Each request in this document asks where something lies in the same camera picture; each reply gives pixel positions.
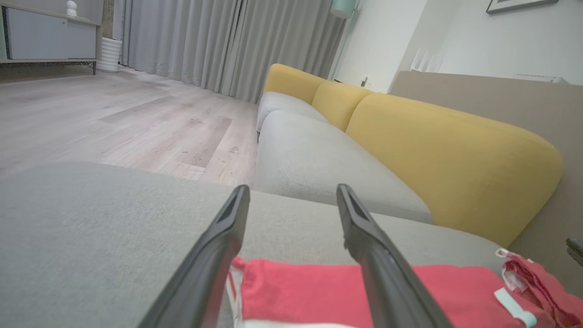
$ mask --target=wall socket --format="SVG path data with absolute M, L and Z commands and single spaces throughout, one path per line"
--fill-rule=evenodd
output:
M 365 87 L 366 86 L 366 82 L 368 82 L 368 74 L 364 75 L 364 80 L 362 80 L 362 83 L 360 84 L 360 86 Z

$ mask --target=fabric upholstery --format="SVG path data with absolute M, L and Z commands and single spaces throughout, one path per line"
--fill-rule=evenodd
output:
M 299 69 L 273 64 L 267 73 L 263 92 L 279 92 L 311 104 L 316 90 L 324 82 L 326 82 L 325 79 Z
M 257 110 L 257 131 L 261 131 L 265 117 L 274 110 L 292 111 L 322 122 L 328 122 L 322 114 L 305 101 L 283 93 L 267 91 L 263 94 L 259 102 L 259 108 Z
M 0 180 L 0 326 L 135 327 L 232 187 L 89 163 Z M 485 266 L 493 242 L 373 214 L 411 265 Z M 354 264 L 338 208 L 251 192 L 240 256 Z M 217 327 L 233 327 L 228 301 Z
M 563 169 L 557 149 L 531 132 L 391 95 L 364 98 L 346 133 L 423 199 L 435 224 L 505 247 Z
M 267 116 L 259 136 L 257 190 L 336 204 L 339 183 L 349 184 L 371 212 L 431 222 L 425 203 L 336 127 L 282 110 Z
M 352 112 L 364 97 L 373 92 L 335 81 L 326 81 L 320 85 L 314 96 L 312 106 L 329 122 L 342 131 L 346 131 Z

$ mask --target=lamp shade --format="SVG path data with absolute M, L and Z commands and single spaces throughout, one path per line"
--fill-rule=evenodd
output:
M 336 17 L 348 19 L 352 17 L 352 13 L 354 12 L 355 6 L 356 0 L 332 0 L 332 7 L 330 8 L 330 13 Z

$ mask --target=white vase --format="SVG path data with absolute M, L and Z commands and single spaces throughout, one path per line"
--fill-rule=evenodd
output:
M 121 41 L 106 37 L 101 39 L 101 61 L 97 62 L 97 69 L 117 73 L 120 70 L 117 63 L 120 61 Z

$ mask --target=white cabinet door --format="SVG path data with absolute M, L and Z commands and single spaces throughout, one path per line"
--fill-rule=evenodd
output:
M 8 8 L 11 59 L 67 59 L 67 20 Z
M 75 59 L 96 58 L 95 38 L 97 27 L 70 20 L 67 23 L 67 57 Z

